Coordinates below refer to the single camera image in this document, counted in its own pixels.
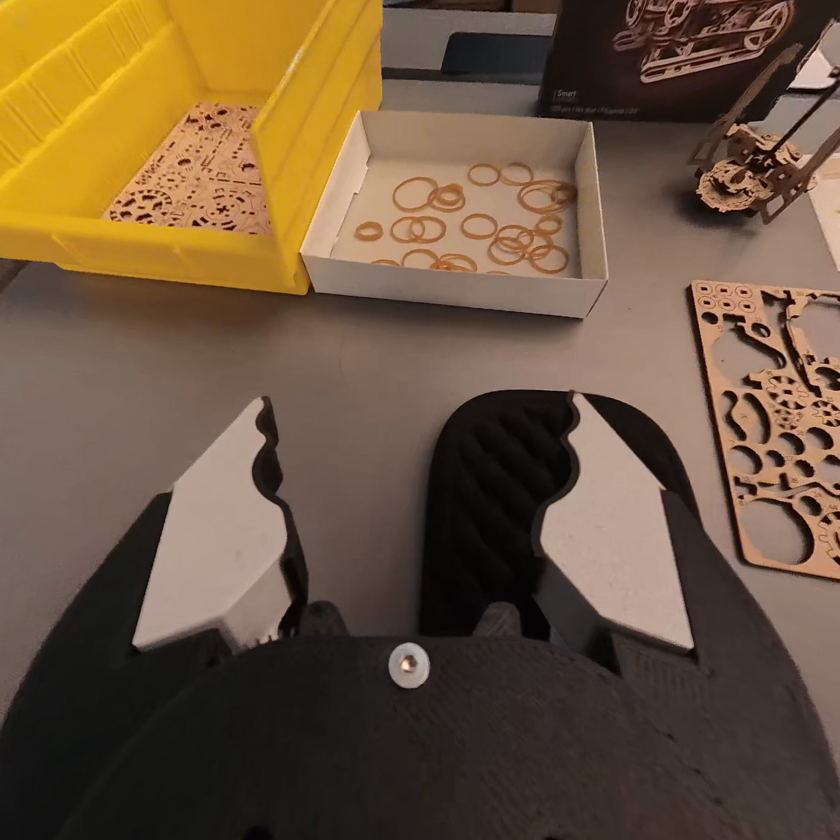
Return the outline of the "dark grey flat panel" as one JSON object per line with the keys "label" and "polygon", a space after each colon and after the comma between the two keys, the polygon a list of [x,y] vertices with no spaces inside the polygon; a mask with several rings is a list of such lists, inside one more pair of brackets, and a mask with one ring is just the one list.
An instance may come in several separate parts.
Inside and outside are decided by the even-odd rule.
{"label": "dark grey flat panel", "polygon": [[447,42],[440,70],[450,76],[540,76],[550,35],[458,31]]}

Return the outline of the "uncut wooden parts sheet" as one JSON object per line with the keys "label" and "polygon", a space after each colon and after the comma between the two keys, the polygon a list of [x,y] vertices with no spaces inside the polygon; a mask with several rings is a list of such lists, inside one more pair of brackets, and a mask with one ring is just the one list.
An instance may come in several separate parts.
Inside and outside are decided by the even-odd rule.
{"label": "uncut wooden parts sheet", "polygon": [[254,105],[199,101],[174,126],[101,219],[269,236],[250,130]]}

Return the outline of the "black textured pad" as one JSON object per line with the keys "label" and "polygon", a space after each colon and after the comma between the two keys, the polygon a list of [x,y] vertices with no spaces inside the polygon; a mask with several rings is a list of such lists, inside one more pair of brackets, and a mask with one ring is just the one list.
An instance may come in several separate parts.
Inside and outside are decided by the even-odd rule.
{"label": "black textured pad", "polygon": [[540,505],[572,477],[561,442],[573,424],[572,392],[478,395],[443,426],[428,474],[418,627],[466,637],[492,603],[518,610],[521,635],[548,642],[532,596],[543,562],[531,533]]}

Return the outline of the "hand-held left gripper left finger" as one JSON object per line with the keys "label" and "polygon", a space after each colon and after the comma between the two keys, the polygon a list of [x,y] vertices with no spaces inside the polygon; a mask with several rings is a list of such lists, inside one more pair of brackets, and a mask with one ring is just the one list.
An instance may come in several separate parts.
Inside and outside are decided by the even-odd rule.
{"label": "hand-held left gripper left finger", "polygon": [[250,402],[174,483],[132,644],[206,631],[233,652],[294,635],[308,569],[267,396]]}

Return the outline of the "yellow plastic bin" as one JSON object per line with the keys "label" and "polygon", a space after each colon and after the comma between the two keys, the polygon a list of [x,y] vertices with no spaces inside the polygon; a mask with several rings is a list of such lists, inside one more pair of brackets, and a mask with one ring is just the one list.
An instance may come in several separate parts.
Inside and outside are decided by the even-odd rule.
{"label": "yellow plastic bin", "polygon": [[[303,296],[300,249],[351,123],[382,102],[382,2],[2,2],[4,259]],[[110,206],[199,102],[247,129],[267,234],[114,221]]]}

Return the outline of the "pile of tan rubber bands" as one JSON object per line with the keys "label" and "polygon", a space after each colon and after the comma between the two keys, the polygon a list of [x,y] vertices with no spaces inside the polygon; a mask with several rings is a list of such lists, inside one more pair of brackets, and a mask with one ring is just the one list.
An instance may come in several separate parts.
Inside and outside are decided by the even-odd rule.
{"label": "pile of tan rubber bands", "polygon": [[356,194],[344,225],[375,266],[561,277],[571,267],[567,221],[578,195],[570,177],[479,161],[371,185]]}

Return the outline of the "white flat box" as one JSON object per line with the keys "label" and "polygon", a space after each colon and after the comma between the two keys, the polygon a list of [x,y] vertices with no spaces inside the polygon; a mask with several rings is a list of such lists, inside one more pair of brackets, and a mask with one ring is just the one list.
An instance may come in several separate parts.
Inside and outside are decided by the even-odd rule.
{"label": "white flat box", "polygon": [[797,66],[796,74],[786,89],[786,93],[796,95],[816,95],[830,88],[835,81],[831,61],[834,47],[825,41],[817,45],[808,57]]}

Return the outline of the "white cardboard tray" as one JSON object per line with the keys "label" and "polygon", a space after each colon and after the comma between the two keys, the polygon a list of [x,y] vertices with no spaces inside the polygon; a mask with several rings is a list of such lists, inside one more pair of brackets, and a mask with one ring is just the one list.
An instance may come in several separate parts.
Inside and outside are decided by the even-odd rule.
{"label": "white cardboard tray", "polygon": [[[570,177],[572,262],[559,277],[487,276],[375,266],[344,222],[357,193],[412,173],[454,174],[479,161]],[[362,111],[324,189],[301,257],[316,292],[585,319],[609,279],[595,131],[591,122],[463,113]]]}

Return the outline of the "wooden sheet with hole grid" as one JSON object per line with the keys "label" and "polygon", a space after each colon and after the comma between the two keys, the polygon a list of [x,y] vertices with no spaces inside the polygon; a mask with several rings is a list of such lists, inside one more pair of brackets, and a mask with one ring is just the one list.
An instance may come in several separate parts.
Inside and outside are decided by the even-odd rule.
{"label": "wooden sheet with hole grid", "polygon": [[697,280],[688,288],[742,560],[838,581],[838,358],[805,312],[838,291]]}

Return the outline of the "black model kit box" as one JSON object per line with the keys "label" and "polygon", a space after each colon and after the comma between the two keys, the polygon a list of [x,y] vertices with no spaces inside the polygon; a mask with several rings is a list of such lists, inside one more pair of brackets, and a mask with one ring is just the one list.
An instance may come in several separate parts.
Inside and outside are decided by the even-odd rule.
{"label": "black model kit box", "polygon": [[740,114],[760,121],[838,15],[838,1],[562,2],[538,114],[711,124],[773,60],[799,46]]}

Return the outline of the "partly built wooden model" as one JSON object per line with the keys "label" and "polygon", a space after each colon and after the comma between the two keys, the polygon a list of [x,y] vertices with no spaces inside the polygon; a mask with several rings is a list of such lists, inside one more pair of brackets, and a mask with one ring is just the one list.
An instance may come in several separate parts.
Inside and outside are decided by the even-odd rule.
{"label": "partly built wooden model", "polygon": [[708,208],[720,213],[759,215],[763,224],[771,224],[816,186],[818,169],[837,152],[838,130],[807,161],[798,154],[791,137],[838,91],[838,66],[830,66],[827,77],[831,85],[786,133],[762,133],[739,121],[775,72],[790,65],[802,49],[801,44],[793,44],[773,58],[711,125],[689,156],[687,164],[695,167],[696,194]]}

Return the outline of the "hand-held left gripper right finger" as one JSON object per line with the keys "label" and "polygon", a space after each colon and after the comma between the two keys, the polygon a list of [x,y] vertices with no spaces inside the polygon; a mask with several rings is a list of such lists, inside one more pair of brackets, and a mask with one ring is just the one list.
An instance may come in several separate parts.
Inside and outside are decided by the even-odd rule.
{"label": "hand-held left gripper right finger", "polygon": [[533,600],[549,640],[587,654],[618,632],[680,655],[695,647],[665,513],[664,485],[573,392],[561,443],[571,474],[532,528],[543,561]]}

